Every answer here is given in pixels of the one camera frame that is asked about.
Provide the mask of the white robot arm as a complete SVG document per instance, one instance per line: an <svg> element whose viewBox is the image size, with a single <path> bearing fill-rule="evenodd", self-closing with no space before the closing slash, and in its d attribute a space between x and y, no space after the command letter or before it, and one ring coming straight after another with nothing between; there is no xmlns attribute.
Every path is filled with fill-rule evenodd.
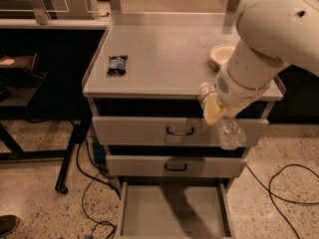
<svg viewBox="0 0 319 239"><path fill-rule="evenodd" d="M240 40L199 99L210 125L259 100L291 65L319 74L319 0L241 0L235 27Z"/></svg>

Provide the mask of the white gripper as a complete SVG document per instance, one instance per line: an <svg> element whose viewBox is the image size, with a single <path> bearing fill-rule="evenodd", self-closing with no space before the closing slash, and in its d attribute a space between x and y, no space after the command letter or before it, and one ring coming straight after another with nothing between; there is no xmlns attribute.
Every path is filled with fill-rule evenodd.
<svg viewBox="0 0 319 239"><path fill-rule="evenodd" d="M224 116L228 118L245 118L254 113L251 103L259 100L269 89L270 82L262 88L249 88L237 83L223 64L214 79L218 93L210 93L204 99L203 117L208 125L215 124Z"/></svg>

